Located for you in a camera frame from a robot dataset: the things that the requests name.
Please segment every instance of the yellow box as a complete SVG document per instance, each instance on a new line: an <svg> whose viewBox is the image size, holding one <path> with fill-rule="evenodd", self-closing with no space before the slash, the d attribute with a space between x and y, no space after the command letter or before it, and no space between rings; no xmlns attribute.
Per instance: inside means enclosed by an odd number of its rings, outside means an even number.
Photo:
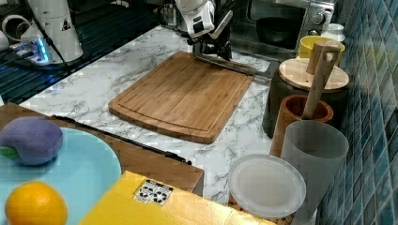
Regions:
<svg viewBox="0 0 398 225"><path fill-rule="evenodd" d="M142 175L125 172L80 224L270 225L275 223L149 180Z"/></svg>

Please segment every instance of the purple eggplant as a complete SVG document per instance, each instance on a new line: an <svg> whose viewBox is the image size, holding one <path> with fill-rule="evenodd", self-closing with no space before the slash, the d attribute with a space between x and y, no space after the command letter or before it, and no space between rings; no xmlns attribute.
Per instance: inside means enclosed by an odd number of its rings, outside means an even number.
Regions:
<svg viewBox="0 0 398 225"><path fill-rule="evenodd" d="M63 142L62 130L52 121L26 116L9 122L0 132L0 155L24 165L54 158Z"/></svg>

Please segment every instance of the wooden tray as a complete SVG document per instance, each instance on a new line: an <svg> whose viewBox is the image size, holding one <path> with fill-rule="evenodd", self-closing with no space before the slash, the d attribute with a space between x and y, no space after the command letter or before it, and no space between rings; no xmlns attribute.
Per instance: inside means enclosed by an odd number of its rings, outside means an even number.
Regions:
<svg viewBox="0 0 398 225"><path fill-rule="evenodd" d="M109 111L168 136L213 143L252 80L177 52L110 101Z"/></svg>

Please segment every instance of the marble countertop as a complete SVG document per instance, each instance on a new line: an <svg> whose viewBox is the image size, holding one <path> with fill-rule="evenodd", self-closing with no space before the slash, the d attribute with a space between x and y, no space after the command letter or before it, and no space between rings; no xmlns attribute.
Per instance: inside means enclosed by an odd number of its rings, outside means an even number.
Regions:
<svg viewBox="0 0 398 225"><path fill-rule="evenodd" d="M124 138L176 153L205 171L204 197L226 203L231 164L249 154L268 154L261 127L268 85L253 82L212 144L187 142L137 127L108 112L108 102L177 51L191 52L186 39L156 27L21 104L47 115L75 119ZM233 52L233 60L261 71L269 62Z"/></svg>

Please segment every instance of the light blue plate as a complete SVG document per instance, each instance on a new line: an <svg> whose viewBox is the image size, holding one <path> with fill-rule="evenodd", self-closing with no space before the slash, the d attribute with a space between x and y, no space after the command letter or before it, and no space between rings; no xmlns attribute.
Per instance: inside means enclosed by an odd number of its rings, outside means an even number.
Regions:
<svg viewBox="0 0 398 225"><path fill-rule="evenodd" d="M86 132L61 128L57 157L41 166L24 166L0 156L0 225L7 225L4 205L11 191L32 180L53 186L68 206L67 224L75 225L121 175L112 148Z"/></svg>

